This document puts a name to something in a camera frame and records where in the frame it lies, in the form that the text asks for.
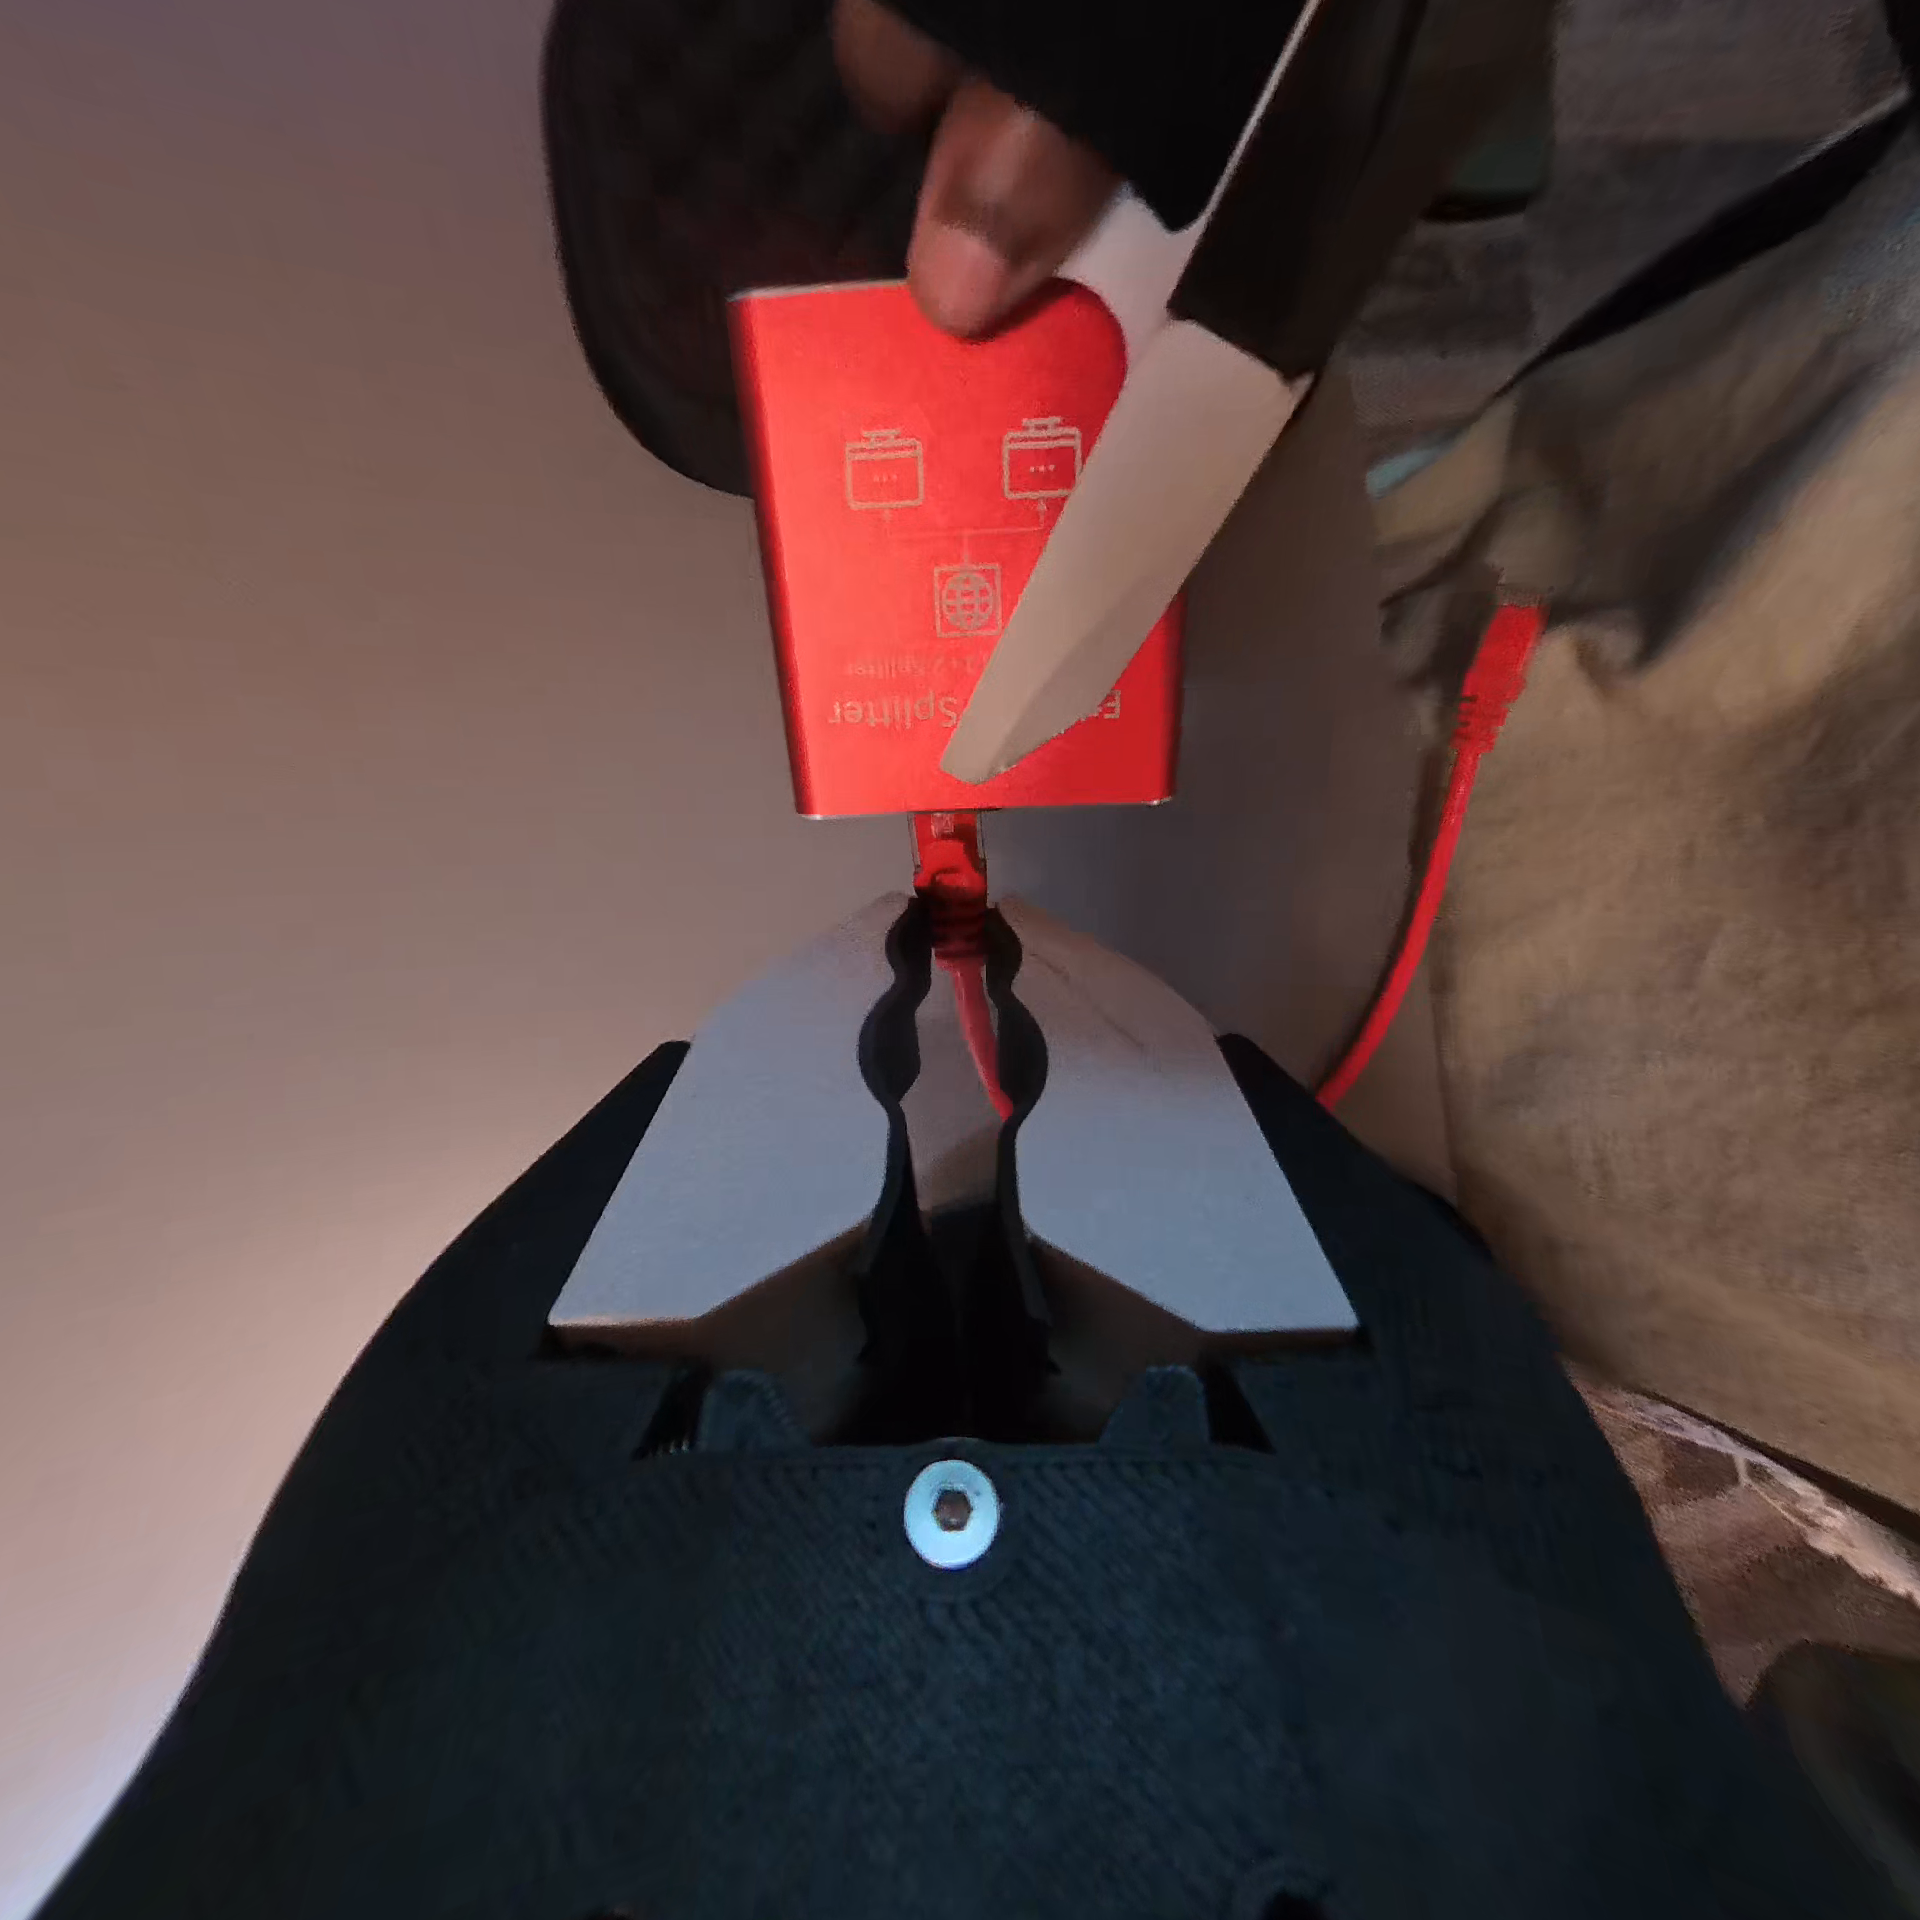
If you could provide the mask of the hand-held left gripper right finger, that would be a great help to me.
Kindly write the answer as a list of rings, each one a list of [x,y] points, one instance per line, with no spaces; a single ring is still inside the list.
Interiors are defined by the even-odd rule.
[[[1017,1120],[1023,1226],[1214,1336],[1348,1336],[1353,1303],[1210,1023],[1168,982],[1007,901],[1015,1008],[1039,1030]]]

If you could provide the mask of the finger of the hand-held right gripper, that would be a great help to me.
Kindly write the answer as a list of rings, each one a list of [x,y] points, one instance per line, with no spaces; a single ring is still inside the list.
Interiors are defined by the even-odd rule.
[[[1112,307],[1124,374],[950,732],[948,778],[984,784],[1102,707],[1310,391],[1170,310],[1217,204],[1170,231],[1121,192],[1064,260]]]

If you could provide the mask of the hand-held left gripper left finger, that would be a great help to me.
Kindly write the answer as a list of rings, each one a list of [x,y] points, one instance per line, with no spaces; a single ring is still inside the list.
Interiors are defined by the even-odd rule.
[[[557,1334],[686,1327],[869,1226],[892,1122],[857,1043],[905,909],[873,899],[708,1012],[567,1272]]]

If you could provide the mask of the red ethernet splitter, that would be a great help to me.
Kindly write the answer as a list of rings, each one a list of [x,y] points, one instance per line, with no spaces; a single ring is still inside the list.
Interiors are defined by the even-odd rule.
[[[941,767],[1119,394],[1109,307],[1057,279],[962,343],[847,280],[737,294],[729,332],[797,814],[1170,800],[1180,598],[1089,717],[984,784]]]

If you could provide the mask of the grey desk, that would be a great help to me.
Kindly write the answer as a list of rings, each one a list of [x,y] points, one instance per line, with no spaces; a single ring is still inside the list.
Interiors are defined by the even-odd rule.
[[[405,1288],[905,885],[588,376],[543,16],[4,5],[4,1915]]]

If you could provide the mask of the person's right hand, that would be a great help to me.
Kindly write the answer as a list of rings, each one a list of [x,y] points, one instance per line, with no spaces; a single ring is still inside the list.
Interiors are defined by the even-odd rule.
[[[927,140],[905,248],[918,310],[952,338],[990,338],[1080,248],[1119,179],[885,5],[834,5],[831,58],[869,122]]]

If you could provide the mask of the black quilted wrist pad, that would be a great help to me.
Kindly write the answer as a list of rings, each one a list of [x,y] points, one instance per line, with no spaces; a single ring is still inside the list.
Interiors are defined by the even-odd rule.
[[[540,91],[599,391],[660,463],[744,496],[729,300],[903,277],[924,147],[857,116],[828,2],[557,2]]]

